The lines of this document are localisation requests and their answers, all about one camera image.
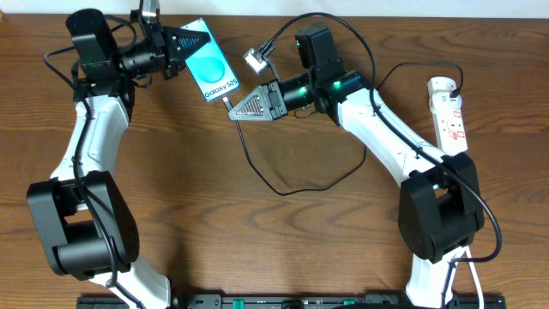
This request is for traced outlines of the teal screen Galaxy smartphone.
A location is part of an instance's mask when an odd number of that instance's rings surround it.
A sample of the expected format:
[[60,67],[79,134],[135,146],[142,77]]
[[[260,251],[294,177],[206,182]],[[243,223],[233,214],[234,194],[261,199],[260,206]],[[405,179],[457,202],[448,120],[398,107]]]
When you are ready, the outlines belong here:
[[211,102],[238,89],[239,80],[207,23],[200,18],[182,26],[181,29],[205,32],[210,37],[205,46],[185,60],[203,98]]

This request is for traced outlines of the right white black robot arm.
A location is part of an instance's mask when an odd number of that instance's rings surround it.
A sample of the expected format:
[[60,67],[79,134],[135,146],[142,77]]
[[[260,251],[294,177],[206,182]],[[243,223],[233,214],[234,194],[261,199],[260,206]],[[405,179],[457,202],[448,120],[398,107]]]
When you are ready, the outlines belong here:
[[399,229],[413,252],[407,298],[414,306],[448,305],[454,268],[474,263],[468,247],[489,212],[473,161],[461,148],[428,143],[383,103],[371,80],[345,71],[327,25],[303,27],[295,39],[306,72],[256,87],[229,118],[270,122],[314,105],[355,135],[400,187]]

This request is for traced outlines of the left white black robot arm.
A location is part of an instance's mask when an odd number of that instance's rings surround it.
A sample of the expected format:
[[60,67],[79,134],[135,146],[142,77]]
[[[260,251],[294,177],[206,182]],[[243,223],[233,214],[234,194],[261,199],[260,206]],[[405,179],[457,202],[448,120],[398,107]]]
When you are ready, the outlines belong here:
[[27,206],[51,270],[112,291],[130,308],[184,308],[171,280],[140,253],[136,221],[114,177],[137,88],[154,73],[172,79],[211,41],[209,33],[165,27],[155,10],[140,7],[118,27],[132,32],[119,45],[111,15],[82,9],[67,18],[78,53],[65,77],[73,93],[75,127],[66,152],[46,181],[27,190]]

